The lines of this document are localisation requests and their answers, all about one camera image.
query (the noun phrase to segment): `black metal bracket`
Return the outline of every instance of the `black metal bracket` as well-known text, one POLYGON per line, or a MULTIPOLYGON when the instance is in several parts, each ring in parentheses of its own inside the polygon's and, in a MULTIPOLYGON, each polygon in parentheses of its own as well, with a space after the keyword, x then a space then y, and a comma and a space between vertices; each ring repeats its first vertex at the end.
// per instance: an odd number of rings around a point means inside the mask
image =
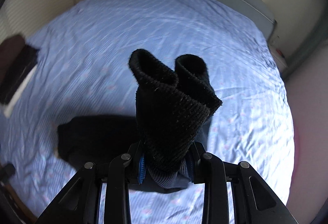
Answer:
MULTIPOLYGON (((205 183, 202 224, 228 224, 227 182, 232 186, 236 224, 297 224, 294 217, 246 161, 223 162, 201 143, 189 148, 195 184, 205 183)), ((36 224, 98 223, 101 184, 107 182, 104 224, 131 224, 128 184, 139 184, 143 143, 131 145, 110 163, 87 162, 71 178, 36 224)))

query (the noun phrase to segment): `blue bedsheet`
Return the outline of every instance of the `blue bedsheet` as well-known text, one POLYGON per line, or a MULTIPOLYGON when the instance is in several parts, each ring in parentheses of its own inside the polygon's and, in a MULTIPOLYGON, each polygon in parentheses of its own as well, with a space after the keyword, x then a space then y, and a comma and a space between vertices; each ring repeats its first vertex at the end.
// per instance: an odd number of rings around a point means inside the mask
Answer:
MULTIPOLYGON (((10 182, 35 215, 75 173, 54 156, 57 126, 80 115, 135 114, 127 61, 137 48, 171 68, 182 54, 204 59, 223 100, 207 149, 224 161, 247 160, 287 202, 292 117, 266 41, 248 18, 215 0, 85 0, 27 41, 40 49, 38 67, 12 116, 0 116, 0 161, 15 165, 10 182)), ((173 194, 131 191, 132 222, 200 223, 203 192, 193 184, 173 194)))

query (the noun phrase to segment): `black cloth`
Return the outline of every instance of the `black cloth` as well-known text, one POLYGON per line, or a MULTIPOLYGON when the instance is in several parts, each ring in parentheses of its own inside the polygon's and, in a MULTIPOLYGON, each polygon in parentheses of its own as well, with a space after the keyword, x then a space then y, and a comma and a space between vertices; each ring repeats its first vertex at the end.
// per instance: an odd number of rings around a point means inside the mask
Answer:
POLYGON ((21 35, 12 36, 0 45, 0 104, 8 104, 37 64, 38 50, 25 44, 21 35))
POLYGON ((146 50, 129 60, 139 86, 136 118, 76 117, 58 127, 58 152, 76 169, 88 161, 107 163, 145 141, 146 178, 130 188, 168 193, 185 189, 192 180, 193 141, 206 146, 210 117, 222 104, 209 83, 207 67, 198 56, 183 55, 172 71, 146 50))

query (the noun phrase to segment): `bed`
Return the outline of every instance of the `bed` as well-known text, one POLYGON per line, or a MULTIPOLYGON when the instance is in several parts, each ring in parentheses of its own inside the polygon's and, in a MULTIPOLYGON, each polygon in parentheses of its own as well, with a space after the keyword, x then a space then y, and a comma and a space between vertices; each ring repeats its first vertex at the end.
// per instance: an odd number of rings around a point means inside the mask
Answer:
MULTIPOLYGON (((286 204, 293 123, 266 43, 275 24, 261 0, 79 2, 27 39, 40 49, 36 72, 10 118, 0 115, 0 162, 16 167, 12 187, 42 213, 75 173, 54 155, 57 126, 81 115, 133 116, 137 83, 127 60, 144 48, 169 67, 186 53, 204 59, 223 101, 207 150, 227 162, 248 161, 286 204)), ((132 223, 200 223, 203 193, 193 184, 172 194, 130 191, 132 223)), ((229 209, 233 223, 232 199, 229 209)))

